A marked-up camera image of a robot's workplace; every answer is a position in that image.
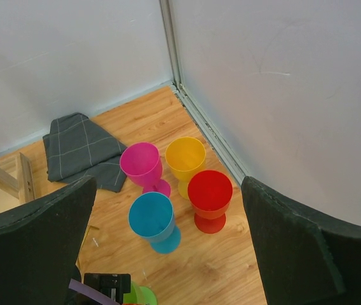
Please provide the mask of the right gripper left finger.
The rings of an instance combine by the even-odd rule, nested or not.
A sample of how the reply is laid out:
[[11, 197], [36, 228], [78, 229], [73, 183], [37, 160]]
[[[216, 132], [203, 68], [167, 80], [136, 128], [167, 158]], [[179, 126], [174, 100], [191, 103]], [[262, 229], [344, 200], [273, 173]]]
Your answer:
[[86, 176], [0, 213], [0, 304], [64, 304], [97, 183]]

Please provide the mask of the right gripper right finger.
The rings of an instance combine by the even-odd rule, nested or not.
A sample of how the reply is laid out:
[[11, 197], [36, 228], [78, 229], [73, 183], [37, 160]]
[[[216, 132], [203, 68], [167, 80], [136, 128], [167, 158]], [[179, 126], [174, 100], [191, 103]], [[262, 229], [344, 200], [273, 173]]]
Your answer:
[[253, 177], [241, 191], [268, 304], [361, 304], [361, 226]]

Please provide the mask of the red wine glass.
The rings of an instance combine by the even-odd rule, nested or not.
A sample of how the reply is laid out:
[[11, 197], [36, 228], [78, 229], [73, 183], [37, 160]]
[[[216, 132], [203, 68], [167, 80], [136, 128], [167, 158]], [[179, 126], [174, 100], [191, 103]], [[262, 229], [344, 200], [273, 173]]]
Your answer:
[[226, 211], [233, 197], [230, 179], [217, 170], [204, 170], [190, 180], [187, 194], [196, 227], [206, 234], [218, 233], [226, 223]]

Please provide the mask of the green wine glass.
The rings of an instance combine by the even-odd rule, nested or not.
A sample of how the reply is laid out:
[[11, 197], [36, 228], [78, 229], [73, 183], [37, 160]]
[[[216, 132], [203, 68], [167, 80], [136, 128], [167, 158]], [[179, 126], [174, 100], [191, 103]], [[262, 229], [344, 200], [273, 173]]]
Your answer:
[[157, 305], [158, 301], [154, 292], [150, 288], [139, 286], [132, 281], [130, 292], [125, 293], [123, 296], [123, 304]]

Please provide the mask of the blue wine glass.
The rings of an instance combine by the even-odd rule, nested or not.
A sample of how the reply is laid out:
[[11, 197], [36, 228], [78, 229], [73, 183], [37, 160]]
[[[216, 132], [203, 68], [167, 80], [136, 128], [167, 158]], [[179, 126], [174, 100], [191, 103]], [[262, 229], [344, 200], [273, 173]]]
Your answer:
[[181, 232], [175, 223], [174, 206], [164, 194], [140, 195], [130, 207], [128, 223], [159, 254], [169, 254], [180, 245]]

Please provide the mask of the pink wine glass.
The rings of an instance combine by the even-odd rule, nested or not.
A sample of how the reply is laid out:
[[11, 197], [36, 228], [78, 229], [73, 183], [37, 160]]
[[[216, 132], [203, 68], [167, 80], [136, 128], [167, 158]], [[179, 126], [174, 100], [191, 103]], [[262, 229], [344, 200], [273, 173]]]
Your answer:
[[142, 188], [142, 193], [157, 192], [169, 197], [171, 186], [161, 177], [163, 163], [159, 149], [152, 143], [139, 142], [125, 149], [119, 165], [126, 176]]

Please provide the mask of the orange wine glass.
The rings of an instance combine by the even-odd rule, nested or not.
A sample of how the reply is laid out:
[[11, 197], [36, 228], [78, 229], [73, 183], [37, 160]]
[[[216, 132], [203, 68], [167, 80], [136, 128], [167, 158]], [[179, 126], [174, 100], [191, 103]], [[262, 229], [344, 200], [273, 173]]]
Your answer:
[[206, 149], [194, 137], [180, 137], [172, 141], [165, 151], [165, 161], [178, 180], [178, 192], [189, 200], [187, 187], [190, 180], [205, 169]]

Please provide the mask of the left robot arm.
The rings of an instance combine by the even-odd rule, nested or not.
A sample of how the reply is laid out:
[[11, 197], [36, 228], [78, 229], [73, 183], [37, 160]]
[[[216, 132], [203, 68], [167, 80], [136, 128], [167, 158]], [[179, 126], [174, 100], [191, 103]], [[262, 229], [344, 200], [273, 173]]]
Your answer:
[[72, 278], [69, 290], [74, 292], [74, 304], [124, 304], [131, 286], [128, 273], [86, 273], [84, 282]]

